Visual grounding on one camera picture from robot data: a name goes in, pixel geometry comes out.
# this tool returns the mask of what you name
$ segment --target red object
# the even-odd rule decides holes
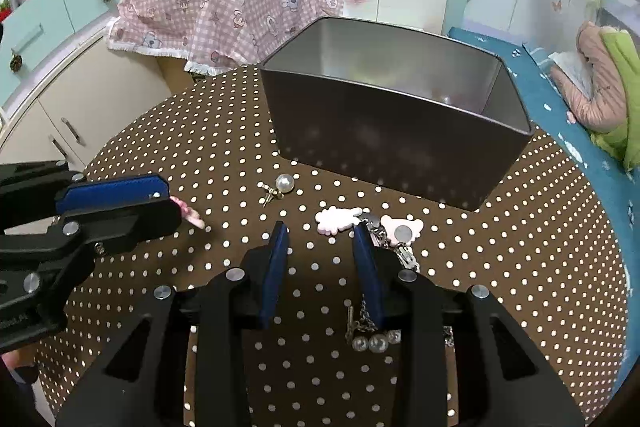
[[[0,22],[5,20],[9,15],[11,15],[11,8],[5,8],[4,10],[0,10]]]

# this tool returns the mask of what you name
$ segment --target green blanket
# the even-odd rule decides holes
[[[607,134],[591,133],[591,141],[622,162],[626,171],[640,164],[640,58],[626,31],[601,32],[625,87],[626,122]]]

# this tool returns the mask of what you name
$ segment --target pink plaid cloth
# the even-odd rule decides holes
[[[219,74],[260,62],[343,0],[121,0],[107,46],[186,58],[186,71]]]

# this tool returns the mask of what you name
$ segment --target metal screw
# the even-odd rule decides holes
[[[404,268],[398,272],[398,279],[403,282],[413,282],[418,279],[418,274],[413,270]]]
[[[483,286],[481,284],[476,284],[471,288],[471,293],[474,297],[478,297],[479,299],[486,299],[489,296],[489,288]]]
[[[159,301],[165,300],[169,295],[171,295],[171,288],[169,288],[169,286],[158,286],[158,288],[154,290],[154,297]]]
[[[80,225],[77,221],[69,221],[62,227],[62,233],[65,235],[74,235],[78,230],[80,230]]]
[[[94,250],[95,253],[97,253],[100,257],[102,257],[107,252],[102,241],[94,245]]]
[[[33,293],[40,287],[40,276],[36,272],[31,272],[24,278],[22,287],[27,293]]]
[[[242,268],[229,268],[225,276],[230,281],[239,281],[244,278],[244,270]]]

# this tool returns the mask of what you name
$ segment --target round table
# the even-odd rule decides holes
[[[243,335],[254,424],[389,425],[399,346],[375,354],[346,344],[346,306],[353,303],[357,313],[360,304],[351,240],[348,232],[319,235],[314,219],[332,204],[422,219],[414,244],[422,274],[460,290],[487,286],[585,417],[606,403],[625,343],[622,255],[589,181],[539,128],[482,207],[464,212],[281,158],[258,72],[246,66],[151,109],[86,170],[89,180],[146,172],[164,176],[207,228],[183,222],[172,237],[102,258],[74,289],[68,328],[44,340],[38,353],[54,413],[142,294],[161,284],[178,290],[206,284],[264,244],[281,219],[291,251],[276,317],[267,331]],[[294,176],[294,190],[263,208],[260,182],[273,186],[284,172]],[[193,426],[197,333],[191,337],[184,420]],[[449,381],[453,425],[455,379]]]

